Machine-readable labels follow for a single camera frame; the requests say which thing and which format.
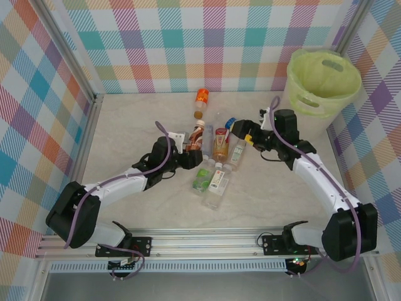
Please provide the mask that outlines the circuit board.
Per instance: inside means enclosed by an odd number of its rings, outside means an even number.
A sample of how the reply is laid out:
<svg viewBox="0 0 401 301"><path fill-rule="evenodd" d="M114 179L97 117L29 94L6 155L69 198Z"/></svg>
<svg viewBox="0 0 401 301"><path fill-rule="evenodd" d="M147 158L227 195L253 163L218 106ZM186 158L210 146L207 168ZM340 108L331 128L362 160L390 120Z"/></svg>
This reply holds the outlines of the circuit board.
<svg viewBox="0 0 401 301"><path fill-rule="evenodd" d="M129 259L123 260L110 260L107 265L108 270L133 270L135 267L135 261Z"/></svg>
<svg viewBox="0 0 401 301"><path fill-rule="evenodd" d="M286 259L286 268L291 271L306 270L308 258L290 258Z"/></svg>

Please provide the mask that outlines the aluminium corner post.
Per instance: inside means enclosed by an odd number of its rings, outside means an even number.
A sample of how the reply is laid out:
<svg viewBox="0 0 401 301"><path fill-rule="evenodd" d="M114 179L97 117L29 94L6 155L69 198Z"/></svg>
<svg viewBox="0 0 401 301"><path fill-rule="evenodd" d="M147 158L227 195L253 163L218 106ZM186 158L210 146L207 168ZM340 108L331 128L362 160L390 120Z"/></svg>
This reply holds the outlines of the aluminium corner post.
<svg viewBox="0 0 401 301"><path fill-rule="evenodd" d="M367 13L370 11L375 0L352 0L350 7L346 11L331 49L345 56L349 49L358 29L362 25Z"/></svg>
<svg viewBox="0 0 401 301"><path fill-rule="evenodd" d="M95 102L95 94L83 73L81 66L75 58L67 40L64 37L62 30L60 30L57 22L53 18L50 10L44 3L44 0L28 0L38 15L39 19L43 22L46 30L53 39L61 56L65 59L66 64L70 68L72 74L75 76L76 81L83 90L83 93L90 99L92 103Z"/></svg>

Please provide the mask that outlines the clear bluish plastic bottle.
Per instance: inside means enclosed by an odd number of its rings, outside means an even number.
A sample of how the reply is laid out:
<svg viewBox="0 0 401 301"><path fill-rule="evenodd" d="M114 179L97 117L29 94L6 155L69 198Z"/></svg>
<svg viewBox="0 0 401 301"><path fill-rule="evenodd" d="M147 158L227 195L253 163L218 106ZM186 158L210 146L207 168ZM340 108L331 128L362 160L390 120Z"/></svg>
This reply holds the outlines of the clear bluish plastic bottle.
<svg viewBox="0 0 401 301"><path fill-rule="evenodd" d="M212 157L214 144L214 128L213 125L208 123L205 125L205 129L202 136L202 153L208 158Z"/></svg>

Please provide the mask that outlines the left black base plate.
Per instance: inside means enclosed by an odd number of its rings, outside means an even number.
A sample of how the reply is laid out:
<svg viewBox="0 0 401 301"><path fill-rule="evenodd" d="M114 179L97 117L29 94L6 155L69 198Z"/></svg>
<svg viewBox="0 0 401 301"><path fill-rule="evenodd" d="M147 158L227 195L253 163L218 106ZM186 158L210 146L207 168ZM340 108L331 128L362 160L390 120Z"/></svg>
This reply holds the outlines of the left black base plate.
<svg viewBox="0 0 401 301"><path fill-rule="evenodd" d="M143 256L150 256L150 251L152 247L151 237L128 237L124 238L122 242L117 246L119 250L112 249L105 245L97 245L95 250L96 257L137 257L136 254L129 252L127 250L133 250L141 253Z"/></svg>

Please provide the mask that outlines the green label white cap bottle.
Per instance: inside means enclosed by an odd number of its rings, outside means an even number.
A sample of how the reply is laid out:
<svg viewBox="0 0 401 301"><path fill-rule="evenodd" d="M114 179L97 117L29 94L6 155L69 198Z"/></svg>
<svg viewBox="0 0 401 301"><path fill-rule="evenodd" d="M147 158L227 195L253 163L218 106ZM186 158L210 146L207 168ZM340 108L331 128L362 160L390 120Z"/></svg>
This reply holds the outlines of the green label white cap bottle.
<svg viewBox="0 0 401 301"><path fill-rule="evenodd" d="M238 140L236 145L232 148L227 164L231 167L232 171L237 171L246 149L246 141Z"/></svg>

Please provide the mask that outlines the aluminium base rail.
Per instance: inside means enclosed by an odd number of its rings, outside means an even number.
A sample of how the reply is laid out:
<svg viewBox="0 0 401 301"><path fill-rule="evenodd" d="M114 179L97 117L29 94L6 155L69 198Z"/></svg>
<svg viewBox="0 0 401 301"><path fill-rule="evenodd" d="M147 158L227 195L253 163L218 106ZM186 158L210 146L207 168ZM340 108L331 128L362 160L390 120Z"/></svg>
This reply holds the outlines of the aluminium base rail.
<svg viewBox="0 0 401 301"><path fill-rule="evenodd" d="M281 228L132 229L134 236L149 236L149 260L260 259L256 238L263 232L279 235ZM96 260L96 244L64 249L56 235L42 238L35 260Z"/></svg>

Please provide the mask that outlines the brown coffee drink bottle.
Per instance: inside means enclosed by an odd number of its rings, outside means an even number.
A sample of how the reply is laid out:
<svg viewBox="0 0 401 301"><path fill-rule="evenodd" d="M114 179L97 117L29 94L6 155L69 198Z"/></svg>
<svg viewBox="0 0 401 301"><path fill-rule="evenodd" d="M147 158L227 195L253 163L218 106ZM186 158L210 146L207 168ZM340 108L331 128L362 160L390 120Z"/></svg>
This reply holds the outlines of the brown coffee drink bottle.
<svg viewBox="0 0 401 301"><path fill-rule="evenodd" d="M198 120L195 123L194 131L189 136L188 144L185 147L186 151L200 151L202 149L204 129L205 122Z"/></svg>

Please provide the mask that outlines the large white label bottle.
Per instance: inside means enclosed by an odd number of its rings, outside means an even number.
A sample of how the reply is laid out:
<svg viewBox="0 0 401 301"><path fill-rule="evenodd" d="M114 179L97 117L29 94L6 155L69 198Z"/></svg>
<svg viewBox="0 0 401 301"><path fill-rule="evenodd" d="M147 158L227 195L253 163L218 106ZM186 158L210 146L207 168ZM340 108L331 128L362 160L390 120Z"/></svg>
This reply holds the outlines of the large white label bottle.
<svg viewBox="0 0 401 301"><path fill-rule="evenodd" d="M215 164L215 171L206 190L206 194L202 200L202 204L209 209L217 210L222 203L224 193L231 180L232 166L229 164L222 164L220 162Z"/></svg>

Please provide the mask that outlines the red label tea bottle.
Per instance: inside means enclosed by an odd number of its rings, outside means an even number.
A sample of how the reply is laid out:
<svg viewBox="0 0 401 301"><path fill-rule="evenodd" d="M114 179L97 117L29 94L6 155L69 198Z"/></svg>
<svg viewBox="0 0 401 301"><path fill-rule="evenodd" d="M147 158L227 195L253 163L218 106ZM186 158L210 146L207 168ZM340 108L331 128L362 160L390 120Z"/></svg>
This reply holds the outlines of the red label tea bottle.
<svg viewBox="0 0 401 301"><path fill-rule="evenodd" d="M218 128L215 131L212 158L216 162L225 163L229 155L229 130Z"/></svg>

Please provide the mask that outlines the right aluminium corner post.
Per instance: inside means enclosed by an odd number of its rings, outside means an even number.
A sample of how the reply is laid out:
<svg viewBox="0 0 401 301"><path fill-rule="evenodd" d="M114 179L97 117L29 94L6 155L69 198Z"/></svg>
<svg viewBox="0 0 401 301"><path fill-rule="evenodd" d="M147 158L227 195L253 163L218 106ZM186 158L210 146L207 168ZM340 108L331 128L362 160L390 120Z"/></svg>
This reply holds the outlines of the right aluminium corner post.
<svg viewBox="0 0 401 301"><path fill-rule="evenodd" d="M349 49L358 29L362 25L367 13L370 11L375 0L352 0L350 7L346 11L331 49L345 56Z"/></svg>

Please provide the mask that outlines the orange label brown cap bottle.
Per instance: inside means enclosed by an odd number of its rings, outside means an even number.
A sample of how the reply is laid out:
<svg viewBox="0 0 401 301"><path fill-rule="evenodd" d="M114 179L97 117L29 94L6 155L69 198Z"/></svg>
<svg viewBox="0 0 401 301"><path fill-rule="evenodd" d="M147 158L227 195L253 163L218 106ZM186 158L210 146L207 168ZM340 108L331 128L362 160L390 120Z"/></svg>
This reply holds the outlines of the orange label brown cap bottle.
<svg viewBox="0 0 401 301"><path fill-rule="evenodd" d="M197 95L195 98L195 109L194 109L194 117L196 119L201 119L206 111L207 103L209 99L209 91L205 88L201 88L197 91Z"/></svg>

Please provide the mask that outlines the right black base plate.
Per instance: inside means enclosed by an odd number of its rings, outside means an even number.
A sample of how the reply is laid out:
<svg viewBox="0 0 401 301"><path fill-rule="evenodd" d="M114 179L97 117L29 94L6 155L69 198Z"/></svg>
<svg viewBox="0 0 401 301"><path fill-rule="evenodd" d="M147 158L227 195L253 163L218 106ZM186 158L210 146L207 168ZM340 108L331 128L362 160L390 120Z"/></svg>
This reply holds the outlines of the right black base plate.
<svg viewBox="0 0 401 301"><path fill-rule="evenodd" d="M317 251L306 245L288 246L282 235L262 236L262 247L265 256L273 255L317 255Z"/></svg>

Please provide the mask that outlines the left circuit board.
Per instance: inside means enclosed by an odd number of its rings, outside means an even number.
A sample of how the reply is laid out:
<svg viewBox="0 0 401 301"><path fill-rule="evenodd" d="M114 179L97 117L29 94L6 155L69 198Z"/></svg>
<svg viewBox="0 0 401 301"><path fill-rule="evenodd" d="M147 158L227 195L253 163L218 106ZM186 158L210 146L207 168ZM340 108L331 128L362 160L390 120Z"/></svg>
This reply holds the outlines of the left circuit board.
<svg viewBox="0 0 401 301"><path fill-rule="evenodd" d="M135 267L135 261L129 259L123 260L110 260L107 265L108 270L133 270Z"/></svg>

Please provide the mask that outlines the aluminium side rail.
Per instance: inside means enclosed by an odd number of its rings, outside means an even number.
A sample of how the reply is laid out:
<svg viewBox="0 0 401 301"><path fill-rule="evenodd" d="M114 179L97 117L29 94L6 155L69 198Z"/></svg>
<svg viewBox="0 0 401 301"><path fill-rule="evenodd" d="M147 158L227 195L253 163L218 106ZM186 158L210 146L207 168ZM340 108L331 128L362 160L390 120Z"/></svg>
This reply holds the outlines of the aluminium side rail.
<svg viewBox="0 0 401 301"><path fill-rule="evenodd" d="M89 185L80 184L78 181L83 179L103 99L104 96L100 95L91 104L78 158L73 166L72 181L62 190L46 217L46 225L64 241L68 240L70 234L73 235L70 242L72 248L91 238L100 210L100 198L91 191Z"/></svg>

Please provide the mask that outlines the blue label clear bottle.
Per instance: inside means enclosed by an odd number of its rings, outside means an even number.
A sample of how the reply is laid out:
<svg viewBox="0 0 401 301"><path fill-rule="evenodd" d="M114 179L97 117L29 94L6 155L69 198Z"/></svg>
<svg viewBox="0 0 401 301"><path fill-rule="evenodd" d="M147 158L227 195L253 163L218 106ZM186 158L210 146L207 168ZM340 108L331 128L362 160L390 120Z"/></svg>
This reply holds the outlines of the blue label clear bottle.
<svg viewBox="0 0 401 301"><path fill-rule="evenodd" d="M224 110L220 110L216 113L215 119L214 119L214 129L227 129L230 130L231 126L234 124L234 122L237 120L235 116Z"/></svg>

